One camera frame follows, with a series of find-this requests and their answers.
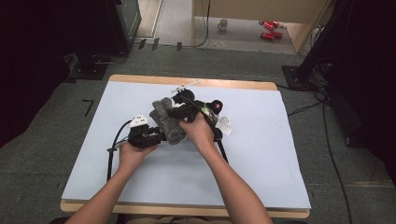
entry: gray sponge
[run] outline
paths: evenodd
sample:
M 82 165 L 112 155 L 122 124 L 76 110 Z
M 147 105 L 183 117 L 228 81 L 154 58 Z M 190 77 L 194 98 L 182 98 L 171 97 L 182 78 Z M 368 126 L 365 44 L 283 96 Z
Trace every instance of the gray sponge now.
M 179 120 L 172 119 L 168 116 L 168 112 L 173 108 L 172 100 L 165 97 L 161 101 L 154 101 L 152 105 L 154 106 L 154 110 L 149 113 L 149 116 L 163 130 L 169 144 L 176 145 L 186 139 L 186 132 L 178 126 Z

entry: wooden table edge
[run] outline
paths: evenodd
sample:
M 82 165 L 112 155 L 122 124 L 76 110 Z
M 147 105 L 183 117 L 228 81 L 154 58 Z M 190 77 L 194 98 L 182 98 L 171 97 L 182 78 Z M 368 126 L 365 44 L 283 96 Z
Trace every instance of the wooden table edge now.
M 61 210 L 77 212 L 87 201 L 61 200 Z M 118 203 L 113 209 L 117 214 L 164 215 L 164 216 L 196 216 L 196 217 L 228 217 L 228 212 L 222 206 L 172 206 L 172 205 L 141 205 L 132 203 Z M 276 209 L 268 208 L 270 217 L 306 218 L 309 209 Z
M 197 79 L 200 79 L 201 82 L 195 84 L 194 86 L 277 91 L 277 87 L 275 83 L 260 82 L 260 81 L 242 81 L 242 80 L 225 80 L 225 79 L 192 78 L 192 77 L 153 77 L 153 76 L 118 75 L 118 74 L 111 76 L 109 81 L 181 86 L 192 83 Z

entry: person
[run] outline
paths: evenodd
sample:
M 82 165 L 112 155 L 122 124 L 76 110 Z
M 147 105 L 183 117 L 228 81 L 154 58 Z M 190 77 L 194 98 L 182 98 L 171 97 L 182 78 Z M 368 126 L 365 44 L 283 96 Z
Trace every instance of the person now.
M 272 223 L 257 194 L 220 155 L 204 116 L 198 113 L 194 122 L 181 121 L 179 125 L 209 165 L 232 223 Z M 144 158 L 157 147 L 142 150 L 128 142 L 123 143 L 116 173 L 66 223 L 107 223 L 126 183 Z

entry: red object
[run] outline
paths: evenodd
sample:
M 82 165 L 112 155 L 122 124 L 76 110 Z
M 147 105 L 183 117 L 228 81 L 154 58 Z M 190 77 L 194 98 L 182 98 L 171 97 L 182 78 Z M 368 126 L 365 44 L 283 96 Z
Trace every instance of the red object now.
M 262 32 L 262 38 L 263 39 L 269 39 L 269 40 L 273 40 L 274 39 L 274 35 L 273 34 L 267 34 L 265 32 Z
M 282 36 L 283 36 L 283 33 L 280 33 L 280 32 L 272 32 L 271 33 L 275 38 L 282 38 Z
M 270 21 L 275 28 L 279 27 L 279 21 Z
M 275 30 L 275 26 L 269 21 L 263 22 L 262 25 L 270 31 Z

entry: human hand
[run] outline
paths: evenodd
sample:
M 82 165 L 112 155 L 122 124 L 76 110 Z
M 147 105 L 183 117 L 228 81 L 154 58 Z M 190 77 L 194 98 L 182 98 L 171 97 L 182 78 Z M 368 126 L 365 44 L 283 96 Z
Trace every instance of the human hand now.
M 179 126 L 186 132 L 201 154 L 204 149 L 214 146 L 213 131 L 201 113 L 196 115 L 194 122 L 188 123 L 182 120 Z
M 132 175 L 134 170 L 142 163 L 143 159 L 158 145 L 146 148 L 133 147 L 129 142 L 120 146 L 120 165 L 117 172 Z

